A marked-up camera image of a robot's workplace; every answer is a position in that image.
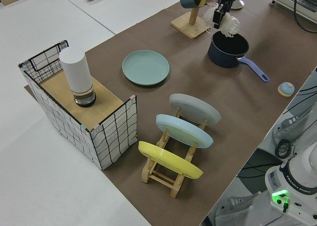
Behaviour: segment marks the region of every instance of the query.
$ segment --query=yellow plate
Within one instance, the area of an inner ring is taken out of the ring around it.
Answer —
[[[202,170],[195,165],[153,144],[139,141],[139,151],[158,164],[178,174],[184,174],[188,178],[197,179],[203,174]]]

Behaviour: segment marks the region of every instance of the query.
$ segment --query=wooden mug tree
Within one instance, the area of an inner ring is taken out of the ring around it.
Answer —
[[[191,39],[195,39],[207,30],[204,21],[198,17],[199,8],[192,8],[191,12],[178,17],[171,22],[171,25],[184,33]]]

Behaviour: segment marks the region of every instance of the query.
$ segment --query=wooden box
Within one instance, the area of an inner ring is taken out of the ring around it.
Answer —
[[[93,78],[96,102],[78,106],[58,59],[66,47],[62,41],[19,67],[53,126],[104,170],[137,141],[137,99],[133,95],[123,102]]]

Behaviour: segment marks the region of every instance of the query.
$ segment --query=purple handle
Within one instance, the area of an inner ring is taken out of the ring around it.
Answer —
[[[270,79],[269,77],[251,60],[245,58],[245,57],[240,57],[237,58],[239,63],[248,65],[252,71],[255,72],[256,75],[263,81],[263,82],[269,82]]]

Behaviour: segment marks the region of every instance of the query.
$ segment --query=pot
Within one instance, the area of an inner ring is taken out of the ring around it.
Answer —
[[[253,61],[244,57],[248,50],[248,41],[240,34],[226,37],[217,31],[212,36],[208,56],[213,63],[225,68],[235,67],[239,63],[248,65],[263,82],[269,82],[269,77]]]

